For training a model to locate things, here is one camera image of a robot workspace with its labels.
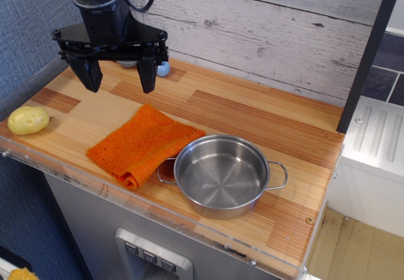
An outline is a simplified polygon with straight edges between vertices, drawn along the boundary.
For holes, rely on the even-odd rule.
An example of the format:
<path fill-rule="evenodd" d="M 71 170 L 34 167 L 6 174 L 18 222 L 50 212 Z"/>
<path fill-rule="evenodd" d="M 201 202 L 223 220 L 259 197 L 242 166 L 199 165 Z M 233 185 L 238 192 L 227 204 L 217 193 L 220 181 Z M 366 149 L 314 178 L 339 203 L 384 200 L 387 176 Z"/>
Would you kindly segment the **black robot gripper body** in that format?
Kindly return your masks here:
<path fill-rule="evenodd" d="M 82 22 L 51 32 L 63 59 L 169 60 L 168 33 L 136 20 L 126 0 L 72 0 Z"/>

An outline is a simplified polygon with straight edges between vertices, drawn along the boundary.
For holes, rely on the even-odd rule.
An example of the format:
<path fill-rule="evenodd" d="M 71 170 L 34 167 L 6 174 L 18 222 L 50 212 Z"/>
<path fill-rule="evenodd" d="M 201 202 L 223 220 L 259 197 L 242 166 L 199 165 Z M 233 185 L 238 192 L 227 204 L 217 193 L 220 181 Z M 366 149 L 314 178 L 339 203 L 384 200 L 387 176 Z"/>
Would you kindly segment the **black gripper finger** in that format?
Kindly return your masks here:
<path fill-rule="evenodd" d="M 95 53 L 67 53 L 66 61 L 87 90 L 94 93 L 99 90 L 103 75 Z"/>
<path fill-rule="evenodd" d="M 137 63 L 138 74 L 144 93 L 150 93 L 155 89 L 157 76 L 157 62 L 155 57 L 146 57 Z"/>

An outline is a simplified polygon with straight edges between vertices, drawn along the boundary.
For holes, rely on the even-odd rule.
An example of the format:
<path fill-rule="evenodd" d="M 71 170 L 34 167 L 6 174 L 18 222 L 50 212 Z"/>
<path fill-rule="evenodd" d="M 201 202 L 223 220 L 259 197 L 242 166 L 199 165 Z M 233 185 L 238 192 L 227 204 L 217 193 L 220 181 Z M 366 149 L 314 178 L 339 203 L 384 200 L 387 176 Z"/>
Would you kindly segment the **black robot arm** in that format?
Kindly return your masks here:
<path fill-rule="evenodd" d="M 166 31 L 140 23 L 132 10 L 144 13 L 154 0 L 138 8 L 130 0 L 72 0 L 83 21 L 55 29 L 51 37 L 84 87 L 97 92 L 100 61 L 135 61 L 144 93 L 155 89 L 157 69 L 169 59 Z"/>

